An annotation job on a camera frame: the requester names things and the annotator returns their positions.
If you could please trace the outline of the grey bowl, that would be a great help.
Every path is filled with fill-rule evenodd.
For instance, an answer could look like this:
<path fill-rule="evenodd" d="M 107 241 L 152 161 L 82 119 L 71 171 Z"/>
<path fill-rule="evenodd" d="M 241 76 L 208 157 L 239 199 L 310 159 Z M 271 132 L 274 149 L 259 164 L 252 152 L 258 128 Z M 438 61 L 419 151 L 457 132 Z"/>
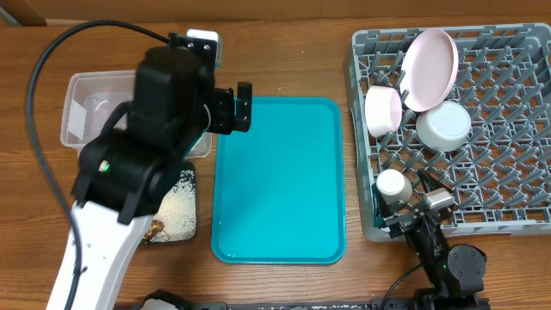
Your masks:
<path fill-rule="evenodd" d="M 470 114 L 459 103 L 451 101 L 444 101 L 423 112 L 416 121 L 416 132 L 421 142 L 440 152 L 459 149 L 470 129 Z"/>

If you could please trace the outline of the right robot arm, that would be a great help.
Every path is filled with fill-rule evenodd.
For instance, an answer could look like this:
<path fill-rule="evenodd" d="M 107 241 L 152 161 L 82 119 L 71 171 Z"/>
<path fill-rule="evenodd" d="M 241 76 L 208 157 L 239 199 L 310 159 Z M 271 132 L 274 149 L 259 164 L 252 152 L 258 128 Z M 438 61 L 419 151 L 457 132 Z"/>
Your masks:
<path fill-rule="evenodd" d="M 387 228 L 392 239 L 405 238 L 419 263 L 371 305 L 379 309 L 488 309 L 489 301 L 477 297 L 484 289 L 486 254 L 473 245 L 451 246 L 441 227 L 454 211 L 452 189 L 424 169 L 417 170 L 417 175 L 424 193 L 408 213 L 400 210 L 412 198 L 413 186 L 401 172 L 384 170 L 372 186 L 375 224 Z M 416 290 L 409 299 L 393 299 L 396 287 L 420 269 L 430 287 Z"/>

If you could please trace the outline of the grey dishwasher rack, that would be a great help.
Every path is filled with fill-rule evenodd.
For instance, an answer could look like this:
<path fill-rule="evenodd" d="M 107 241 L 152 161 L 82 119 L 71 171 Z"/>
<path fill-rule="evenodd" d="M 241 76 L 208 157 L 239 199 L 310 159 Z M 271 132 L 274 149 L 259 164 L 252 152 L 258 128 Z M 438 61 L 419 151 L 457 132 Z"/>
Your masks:
<path fill-rule="evenodd" d="M 362 232 L 385 242 L 372 188 L 385 169 L 412 182 L 413 199 L 426 169 L 454 192 L 456 210 L 443 222 L 449 236 L 550 231 L 550 28 L 543 23 L 450 27 L 458 48 L 457 79 L 449 100 L 472 119 L 466 142 L 433 151 L 419 139 L 417 115 L 405 109 L 400 128 L 372 138 L 364 99 L 372 85 L 399 88 L 401 65 L 418 37 L 415 28 L 360 30 L 344 58 L 348 107 L 356 141 L 356 183 Z"/>

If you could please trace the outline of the large pink plate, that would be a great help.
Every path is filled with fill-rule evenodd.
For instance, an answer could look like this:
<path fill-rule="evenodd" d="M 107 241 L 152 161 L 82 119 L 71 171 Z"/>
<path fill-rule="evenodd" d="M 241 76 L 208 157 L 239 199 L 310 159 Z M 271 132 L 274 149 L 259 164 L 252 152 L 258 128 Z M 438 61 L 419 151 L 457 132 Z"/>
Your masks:
<path fill-rule="evenodd" d="M 441 28 L 427 28 L 409 46 L 401 70 L 399 88 L 407 92 L 404 104 L 424 112 L 440 104 L 455 83 L 459 65 L 458 49 Z"/>

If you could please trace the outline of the brown food scrap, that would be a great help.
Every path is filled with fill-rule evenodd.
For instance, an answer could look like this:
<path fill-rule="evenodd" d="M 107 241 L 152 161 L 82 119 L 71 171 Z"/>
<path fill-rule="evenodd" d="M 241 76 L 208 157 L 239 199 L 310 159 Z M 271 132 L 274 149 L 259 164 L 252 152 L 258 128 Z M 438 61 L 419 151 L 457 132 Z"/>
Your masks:
<path fill-rule="evenodd" d="M 141 244 L 144 245 L 153 239 L 157 234 L 162 232 L 164 229 L 164 223 L 161 220 L 153 220 L 150 228 L 145 233 L 144 237 L 141 240 Z"/>

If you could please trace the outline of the clear plastic bin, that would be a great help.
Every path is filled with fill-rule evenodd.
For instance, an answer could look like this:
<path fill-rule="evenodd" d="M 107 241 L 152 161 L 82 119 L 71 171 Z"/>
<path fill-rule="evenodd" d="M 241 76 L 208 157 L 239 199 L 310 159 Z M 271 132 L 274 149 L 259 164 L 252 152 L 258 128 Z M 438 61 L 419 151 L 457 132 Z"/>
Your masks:
<path fill-rule="evenodd" d="M 122 102 L 133 100 L 135 71 L 94 71 L 71 77 L 65 96 L 60 142 L 80 152 L 95 139 Z"/>

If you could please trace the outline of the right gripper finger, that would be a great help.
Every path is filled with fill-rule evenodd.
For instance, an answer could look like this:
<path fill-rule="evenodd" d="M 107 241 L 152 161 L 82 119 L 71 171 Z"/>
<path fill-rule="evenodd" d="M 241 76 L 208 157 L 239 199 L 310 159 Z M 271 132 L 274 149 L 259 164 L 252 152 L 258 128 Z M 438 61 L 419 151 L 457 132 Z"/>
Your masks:
<path fill-rule="evenodd" d="M 426 170 L 418 169 L 417 175 L 425 193 L 429 193 L 437 189 L 446 189 L 450 194 L 452 193 L 452 189 L 450 189 L 440 181 L 436 180 Z"/>
<path fill-rule="evenodd" d="M 388 204 L 382 193 L 375 185 L 371 186 L 372 189 L 372 206 L 374 212 L 374 227 L 376 228 L 390 228 L 397 225 L 394 220 L 396 217 L 396 207 L 399 202 L 394 201 Z"/>

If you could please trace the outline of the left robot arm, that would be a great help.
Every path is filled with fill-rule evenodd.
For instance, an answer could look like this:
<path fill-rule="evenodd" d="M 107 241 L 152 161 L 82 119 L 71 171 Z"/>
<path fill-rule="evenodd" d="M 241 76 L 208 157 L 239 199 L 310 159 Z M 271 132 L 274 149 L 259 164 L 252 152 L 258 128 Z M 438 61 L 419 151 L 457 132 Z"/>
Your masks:
<path fill-rule="evenodd" d="M 210 54 L 148 50 L 133 100 L 119 105 L 80 152 L 71 231 L 48 307 L 112 308 L 188 152 L 205 132 L 248 131 L 251 107 L 250 83 L 215 86 Z"/>

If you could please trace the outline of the teal plastic serving tray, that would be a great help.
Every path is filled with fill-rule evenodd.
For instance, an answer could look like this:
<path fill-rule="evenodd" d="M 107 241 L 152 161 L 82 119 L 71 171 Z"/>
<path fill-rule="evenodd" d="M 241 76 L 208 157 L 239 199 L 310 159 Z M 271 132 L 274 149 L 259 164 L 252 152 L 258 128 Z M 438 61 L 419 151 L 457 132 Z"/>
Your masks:
<path fill-rule="evenodd" d="M 323 97 L 256 97 L 218 138 L 211 247 L 230 264 L 334 264 L 346 251 L 341 113 Z"/>

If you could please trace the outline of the small plate with food scraps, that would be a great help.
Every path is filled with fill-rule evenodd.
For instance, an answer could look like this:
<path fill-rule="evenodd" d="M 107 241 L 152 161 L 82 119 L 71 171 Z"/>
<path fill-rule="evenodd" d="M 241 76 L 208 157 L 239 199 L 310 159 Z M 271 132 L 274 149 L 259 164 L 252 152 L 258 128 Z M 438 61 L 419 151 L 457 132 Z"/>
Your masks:
<path fill-rule="evenodd" d="M 365 97 L 364 117 L 368 132 L 375 138 L 395 132 L 402 119 L 398 91 L 390 87 L 371 86 Z"/>

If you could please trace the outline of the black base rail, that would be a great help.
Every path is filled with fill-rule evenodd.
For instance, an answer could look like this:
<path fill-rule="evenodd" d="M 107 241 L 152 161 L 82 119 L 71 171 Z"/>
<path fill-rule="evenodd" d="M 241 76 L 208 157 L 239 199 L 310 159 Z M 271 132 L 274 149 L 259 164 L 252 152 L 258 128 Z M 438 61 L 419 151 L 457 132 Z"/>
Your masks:
<path fill-rule="evenodd" d="M 180 296 L 165 292 L 158 291 L 160 293 L 167 293 L 169 297 L 175 297 L 175 301 L 185 301 L 185 299 L 180 298 Z M 326 303 L 263 303 L 263 304 L 236 304 L 228 305 L 225 302 L 202 302 L 202 303 L 189 303 L 189 306 L 186 309 L 193 310 L 380 310 L 382 303 L 382 298 L 374 298 L 371 301 L 367 302 L 326 302 Z M 138 310 L 141 309 L 141 304 L 136 304 L 132 306 L 120 306 L 115 307 L 115 310 Z M 417 309 L 414 307 L 413 298 L 391 298 L 387 301 L 384 309 L 387 310 L 413 310 Z M 438 309 L 481 309 L 481 310 L 490 310 L 491 306 L 488 299 L 479 300 L 479 305 L 475 306 L 443 306 Z"/>

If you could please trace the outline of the white cup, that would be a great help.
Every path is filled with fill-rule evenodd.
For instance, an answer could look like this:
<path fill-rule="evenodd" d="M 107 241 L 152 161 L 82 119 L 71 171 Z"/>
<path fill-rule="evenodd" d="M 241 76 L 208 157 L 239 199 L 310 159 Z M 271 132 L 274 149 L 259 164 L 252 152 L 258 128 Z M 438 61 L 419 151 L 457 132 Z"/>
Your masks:
<path fill-rule="evenodd" d="M 384 170 L 376 178 L 375 185 L 388 205 L 406 203 L 412 197 L 411 182 L 398 170 Z"/>

